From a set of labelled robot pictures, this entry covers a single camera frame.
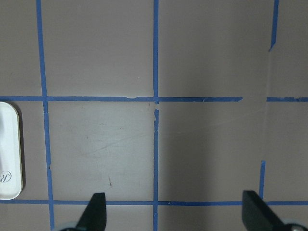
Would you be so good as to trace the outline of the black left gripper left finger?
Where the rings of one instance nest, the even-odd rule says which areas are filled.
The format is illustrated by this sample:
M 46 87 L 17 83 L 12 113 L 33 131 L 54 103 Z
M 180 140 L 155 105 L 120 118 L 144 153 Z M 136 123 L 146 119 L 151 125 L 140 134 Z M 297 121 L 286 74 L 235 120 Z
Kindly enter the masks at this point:
M 106 228 L 105 193 L 94 193 L 77 222 L 78 231 L 104 231 Z

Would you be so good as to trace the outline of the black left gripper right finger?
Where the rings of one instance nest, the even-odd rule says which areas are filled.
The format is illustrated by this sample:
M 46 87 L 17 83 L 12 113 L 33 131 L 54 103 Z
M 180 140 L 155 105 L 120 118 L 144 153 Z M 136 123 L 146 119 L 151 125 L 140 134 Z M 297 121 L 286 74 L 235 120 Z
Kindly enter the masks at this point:
M 278 231 L 284 223 L 255 191 L 242 193 L 242 222 L 247 231 Z

